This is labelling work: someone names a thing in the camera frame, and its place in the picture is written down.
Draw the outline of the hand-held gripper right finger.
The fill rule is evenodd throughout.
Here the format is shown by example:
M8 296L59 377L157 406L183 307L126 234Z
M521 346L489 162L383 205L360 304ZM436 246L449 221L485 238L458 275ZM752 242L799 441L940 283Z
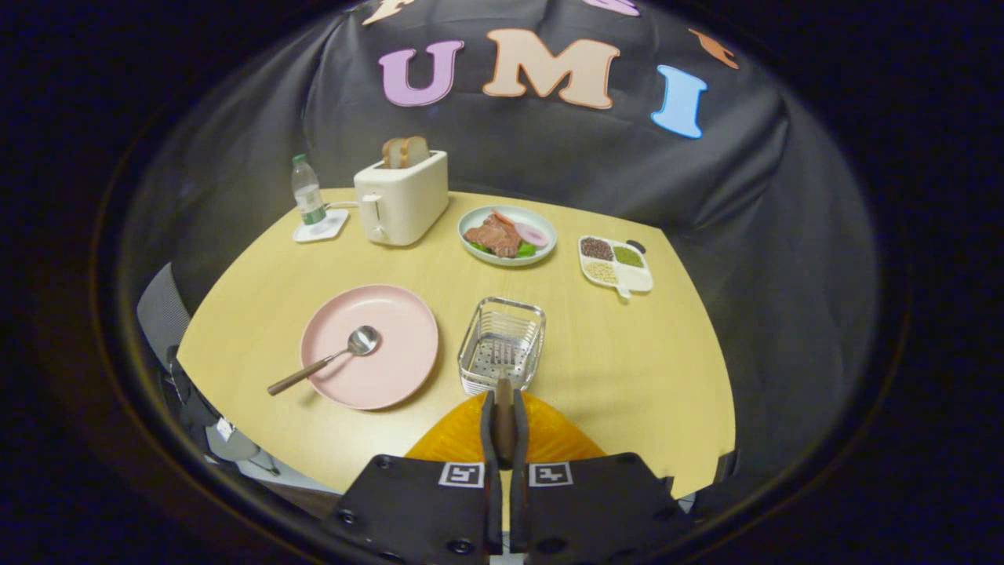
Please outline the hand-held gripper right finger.
M635 453L529 461L522 393L510 487L510 550L525 564L642 564L689 535L693 519Z

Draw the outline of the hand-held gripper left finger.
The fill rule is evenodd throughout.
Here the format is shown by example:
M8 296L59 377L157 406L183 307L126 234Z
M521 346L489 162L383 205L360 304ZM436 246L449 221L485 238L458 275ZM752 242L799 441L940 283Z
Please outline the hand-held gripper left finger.
M503 552L492 391L474 426L483 458L427 461L378 454L326 516L326 532L376 563L488 564Z

